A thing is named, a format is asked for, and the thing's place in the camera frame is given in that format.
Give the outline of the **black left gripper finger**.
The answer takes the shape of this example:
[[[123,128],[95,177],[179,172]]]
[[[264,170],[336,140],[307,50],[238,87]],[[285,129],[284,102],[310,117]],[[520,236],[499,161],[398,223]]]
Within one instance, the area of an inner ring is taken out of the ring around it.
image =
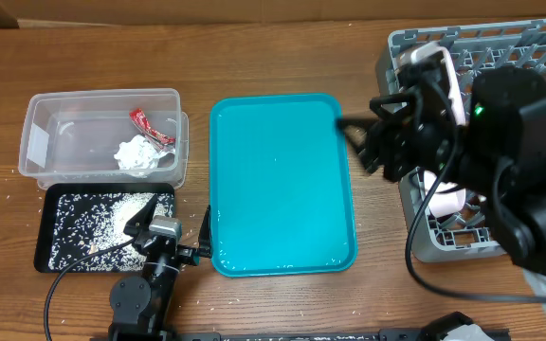
[[[210,216],[211,208],[208,206],[198,236],[198,254],[208,259],[212,257]]]
[[[158,195],[154,194],[147,204],[127,221],[123,233],[130,237],[136,237],[139,233],[147,231],[153,220],[157,203]]]

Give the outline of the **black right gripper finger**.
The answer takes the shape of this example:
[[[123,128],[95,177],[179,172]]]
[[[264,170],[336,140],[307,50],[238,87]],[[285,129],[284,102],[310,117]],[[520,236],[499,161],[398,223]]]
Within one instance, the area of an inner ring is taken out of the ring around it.
[[[367,173],[378,169],[378,145],[374,135],[378,120],[365,117],[345,117],[336,121],[337,129],[344,135]]]
[[[408,108],[399,109],[395,112],[391,112],[385,108],[386,105],[402,103],[406,103]],[[418,96],[414,92],[406,92],[372,98],[369,107],[382,121],[410,121],[413,119],[412,105],[417,103]]]

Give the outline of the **white bowl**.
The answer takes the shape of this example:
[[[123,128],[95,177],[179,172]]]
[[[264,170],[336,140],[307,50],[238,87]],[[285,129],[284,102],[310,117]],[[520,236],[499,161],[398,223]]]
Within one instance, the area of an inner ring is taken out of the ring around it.
[[[457,189],[454,183],[442,182],[429,201],[428,208],[435,218],[454,214],[463,209],[466,190]]]

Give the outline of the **white tissue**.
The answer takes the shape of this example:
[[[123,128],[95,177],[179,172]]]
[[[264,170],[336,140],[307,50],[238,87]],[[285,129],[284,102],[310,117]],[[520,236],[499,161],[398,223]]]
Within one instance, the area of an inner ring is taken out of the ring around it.
[[[114,158],[122,171],[136,178],[146,178],[158,167],[159,161],[173,153],[157,149],[144,135],[135,135],[129,142],[121,142]]]

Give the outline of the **red snack wrapper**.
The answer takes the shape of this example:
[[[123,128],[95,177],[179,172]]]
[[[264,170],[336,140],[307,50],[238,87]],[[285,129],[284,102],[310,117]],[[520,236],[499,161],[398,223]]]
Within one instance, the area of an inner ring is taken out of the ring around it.
[[[148,118],[146,117],[145,113],[140,108],[131,111],[129,117],[133,124],[138,128],[138,130],[159,149],[174,146],[175,138],[164,135],[154,129]]]

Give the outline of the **large white plate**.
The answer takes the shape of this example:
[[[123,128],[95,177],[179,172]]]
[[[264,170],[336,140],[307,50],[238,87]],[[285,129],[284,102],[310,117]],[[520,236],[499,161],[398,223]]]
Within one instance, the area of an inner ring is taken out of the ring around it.
[[[449,51],[445,47],[442,48],[442,52],[445,57],[445,66],[449,81],[448,98],[451,101],[452,113],[458,125],[465,125],[466,116],[464,113],[464,103],[462,100],[454,64]]]

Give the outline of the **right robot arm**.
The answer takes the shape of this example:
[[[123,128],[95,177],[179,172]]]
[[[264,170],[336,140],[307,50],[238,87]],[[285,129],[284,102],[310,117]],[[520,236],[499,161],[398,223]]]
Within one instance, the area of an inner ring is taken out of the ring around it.
[[[546,81],[531,69],[505,66],[477,77],[471,118],[455,116],[453,75],[439,66],[408,66],[402,92],[374,98],[369,118],[347,117],[337,128],[364,131],[352,147],[367,172],[397,182],[430,171],[437,183],[484,199],[493,238],[520,267],[532,293],[485,295],[496,303],[540,304],[546,311]]]

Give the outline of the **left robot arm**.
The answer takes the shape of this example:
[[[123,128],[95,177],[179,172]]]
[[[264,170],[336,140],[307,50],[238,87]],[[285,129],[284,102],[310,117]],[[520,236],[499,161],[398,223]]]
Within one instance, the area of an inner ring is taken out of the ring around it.
[[[181,243],[179,219],[157,215],[158,197],[149,202],[124,226],[131,245],[145,257],[141,274],[119,280],[111,290],[113,321],[110,340],[180,340],[167,323],[174,284],[183,265],[196,266],[212,257],[209,214],[199,232],[198,244]]]

